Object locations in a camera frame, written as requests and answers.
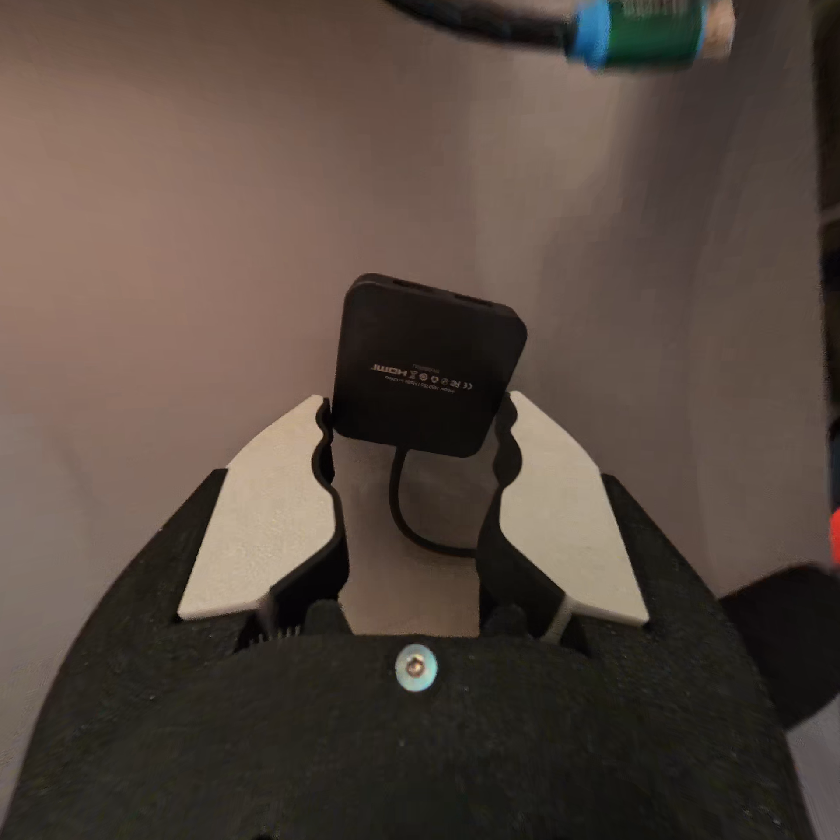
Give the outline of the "braided hdmi cable green plug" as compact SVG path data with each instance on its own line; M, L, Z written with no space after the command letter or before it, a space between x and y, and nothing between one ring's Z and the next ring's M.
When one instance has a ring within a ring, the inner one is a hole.
M593 71L682 69L725 60L737 25L730 1L587 1L559 14L490 2L386 4L451 35L558 52Z

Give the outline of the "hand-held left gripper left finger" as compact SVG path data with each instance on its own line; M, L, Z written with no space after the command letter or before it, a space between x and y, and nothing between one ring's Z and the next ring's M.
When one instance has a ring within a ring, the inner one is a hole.
M332 440L329 400L312 395L229 462L178 618L254 613L276 634L338 600L349 551Z

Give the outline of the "black hdmi switch box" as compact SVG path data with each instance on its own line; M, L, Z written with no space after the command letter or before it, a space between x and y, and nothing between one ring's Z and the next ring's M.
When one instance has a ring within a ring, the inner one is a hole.
M345 438L394 448L392 519L425 551L474 559L414 531L400 502L406 457L477 454L528 339L510 307L376 273L347 290L332 391L332 428Z

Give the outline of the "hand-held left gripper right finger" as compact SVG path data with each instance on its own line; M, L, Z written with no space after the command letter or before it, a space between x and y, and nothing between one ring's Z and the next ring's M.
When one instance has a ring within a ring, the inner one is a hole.
M572 619L643 627L648 609L591 456L521 392L496 420L497 489L479 531L480 591L558 643Z

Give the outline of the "black rounded object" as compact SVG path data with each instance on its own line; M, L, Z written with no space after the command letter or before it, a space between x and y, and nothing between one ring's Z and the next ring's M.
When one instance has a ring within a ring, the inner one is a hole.
M800 565L720 600L756 664L787 732L839 693L837 572Z

